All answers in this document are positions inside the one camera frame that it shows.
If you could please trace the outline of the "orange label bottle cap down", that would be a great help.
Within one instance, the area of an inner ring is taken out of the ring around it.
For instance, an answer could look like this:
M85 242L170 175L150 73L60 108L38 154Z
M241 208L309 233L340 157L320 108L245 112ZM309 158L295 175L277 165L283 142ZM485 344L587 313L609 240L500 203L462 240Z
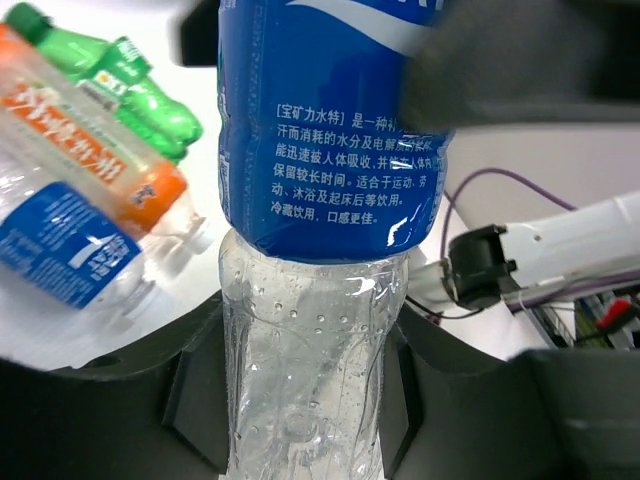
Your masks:
M140 239L174 237L196 254L213 226L193 205L182 172L1 27L1 138L70 182Z

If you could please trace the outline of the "blue label bottle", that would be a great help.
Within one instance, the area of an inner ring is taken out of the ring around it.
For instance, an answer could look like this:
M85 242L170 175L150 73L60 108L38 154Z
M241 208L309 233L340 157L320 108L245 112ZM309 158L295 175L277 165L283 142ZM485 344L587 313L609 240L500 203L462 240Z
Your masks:
M1 154L1 264L78 311L137 319L163 291L138 244L69 183Z

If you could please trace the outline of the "blue Pocari Sweat bottle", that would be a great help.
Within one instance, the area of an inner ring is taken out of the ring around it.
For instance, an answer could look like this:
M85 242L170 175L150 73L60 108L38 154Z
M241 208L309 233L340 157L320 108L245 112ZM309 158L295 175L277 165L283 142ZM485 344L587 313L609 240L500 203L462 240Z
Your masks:
M398 121L439 1L224 1L219 251L231 479L375 479L386 336L448 133Z

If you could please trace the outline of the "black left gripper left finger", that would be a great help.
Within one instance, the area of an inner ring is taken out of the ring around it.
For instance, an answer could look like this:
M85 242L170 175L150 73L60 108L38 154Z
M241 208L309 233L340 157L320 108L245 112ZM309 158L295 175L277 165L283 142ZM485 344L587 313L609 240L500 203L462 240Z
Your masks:
M1 363L1 476L217 479L229 430L222 298L80 369Z

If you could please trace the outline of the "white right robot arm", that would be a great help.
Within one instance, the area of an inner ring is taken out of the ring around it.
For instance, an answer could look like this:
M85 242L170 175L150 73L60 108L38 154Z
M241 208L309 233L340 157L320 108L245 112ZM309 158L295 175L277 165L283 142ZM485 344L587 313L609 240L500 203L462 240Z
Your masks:
M499 302L530 307L639 281L639 194L541 220L455 237L444 258L411 271L407 298L437 314Z

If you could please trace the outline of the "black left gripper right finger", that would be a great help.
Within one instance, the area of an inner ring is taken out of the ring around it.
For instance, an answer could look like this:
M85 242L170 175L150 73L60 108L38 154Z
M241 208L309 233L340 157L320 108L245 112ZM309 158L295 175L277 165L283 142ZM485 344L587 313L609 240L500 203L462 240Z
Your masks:
M635 479L639 357L529 350L502 361L403 308L384 348L389 479Z

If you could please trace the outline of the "green Sprite bottle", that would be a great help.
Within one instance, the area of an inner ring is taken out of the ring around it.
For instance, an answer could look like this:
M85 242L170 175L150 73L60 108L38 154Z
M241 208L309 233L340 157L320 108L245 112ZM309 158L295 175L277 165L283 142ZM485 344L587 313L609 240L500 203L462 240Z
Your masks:
M203 127L194 113L152 79L153 65L127 36L105 40L67 30L28 2L5 22L122 125L174 163L187 156Z

